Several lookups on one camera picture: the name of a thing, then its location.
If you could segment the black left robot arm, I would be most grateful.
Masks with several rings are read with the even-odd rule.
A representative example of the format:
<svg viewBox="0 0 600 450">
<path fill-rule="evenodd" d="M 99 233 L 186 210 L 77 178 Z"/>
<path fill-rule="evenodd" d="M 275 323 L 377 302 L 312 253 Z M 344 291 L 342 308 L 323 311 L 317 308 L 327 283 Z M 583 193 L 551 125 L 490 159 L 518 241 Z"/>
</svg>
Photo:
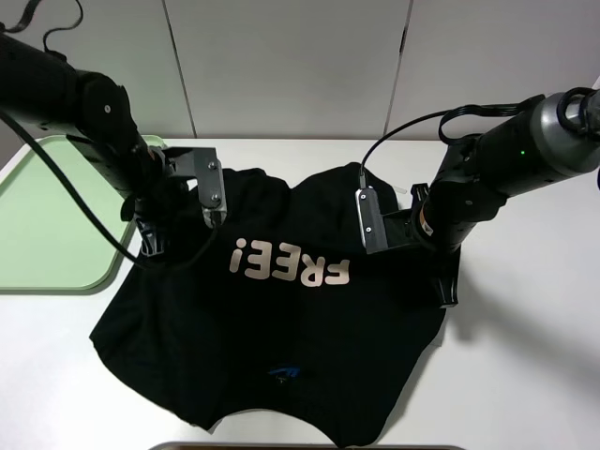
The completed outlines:
<svg viewBox="0 0 600 450">
<path fill-rule="evenodd" d="M 163 263 L 173 256 L 169 235 L 187 190 L 171 177 L 164 151 L 148 145 L 133 120 L 127 90 L 106 75 L 78 70 L 64 59 L 7 35 L 1 36 L 1 118 L 40 155 L 101 233 L 56 163 L 23 129 L 30 124 L 67 137 L 123 198 L 121 219 L 135 221 L 142 258 Z"/>
</svg>

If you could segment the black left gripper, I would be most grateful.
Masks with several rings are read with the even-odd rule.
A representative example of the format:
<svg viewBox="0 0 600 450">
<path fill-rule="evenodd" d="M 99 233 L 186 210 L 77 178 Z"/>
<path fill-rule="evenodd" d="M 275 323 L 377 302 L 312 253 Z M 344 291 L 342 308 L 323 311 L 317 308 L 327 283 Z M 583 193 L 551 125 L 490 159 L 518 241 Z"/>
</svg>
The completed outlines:
<svg viewBox="0 0 600 450">
<path fill-rule="evenodd" d="M 188 152 L 188 148 L 148 144 L 120 149 L 121 170 L 127 185 L 120 218 L 126 222 L 138 218 L 135 224 L 144 257 L 165 253 L 167 233 L 177 228 L 188 209 L 187 180 L 175 174 L 175 160 Z"/>
</svg>

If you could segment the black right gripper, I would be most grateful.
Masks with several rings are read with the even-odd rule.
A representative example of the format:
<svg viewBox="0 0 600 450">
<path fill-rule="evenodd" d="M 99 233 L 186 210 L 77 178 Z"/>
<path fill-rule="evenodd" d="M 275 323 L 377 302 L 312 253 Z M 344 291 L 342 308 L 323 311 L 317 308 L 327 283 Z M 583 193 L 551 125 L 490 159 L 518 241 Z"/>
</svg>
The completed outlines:
<svg viewBox="0 0 600 450">
<path fill-rule="evenodd" d="M 445 253 L 445 213 L 441 182 L 412 186 L 408 209 L 383 216 L 388 249 L 424 250 Z M 430 284 L 440 308 L 458 305 L 458 253 L 437 259 L 431 268 Z"/>
</svg>

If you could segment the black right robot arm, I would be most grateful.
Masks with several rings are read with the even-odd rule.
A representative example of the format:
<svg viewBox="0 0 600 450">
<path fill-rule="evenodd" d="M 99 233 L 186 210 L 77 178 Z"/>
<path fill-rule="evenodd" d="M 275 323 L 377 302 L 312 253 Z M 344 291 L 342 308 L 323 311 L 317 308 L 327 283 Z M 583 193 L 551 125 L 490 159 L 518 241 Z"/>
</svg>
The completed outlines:
<svg viewBox="0 0 600 450">
<path fill-rule="evenodd" d="M 378 217 L 365 239 L 370 252 L 423 252 L 443 308 L 458 302 L 460 247 L 476 224 L 513 197 L 599 167 L 598 90 L 531 97 L 508 112 L 483 134 L 442 136 L 447 151 L 435 178 L 413 186 L 411 208 Z"/>
</svg>

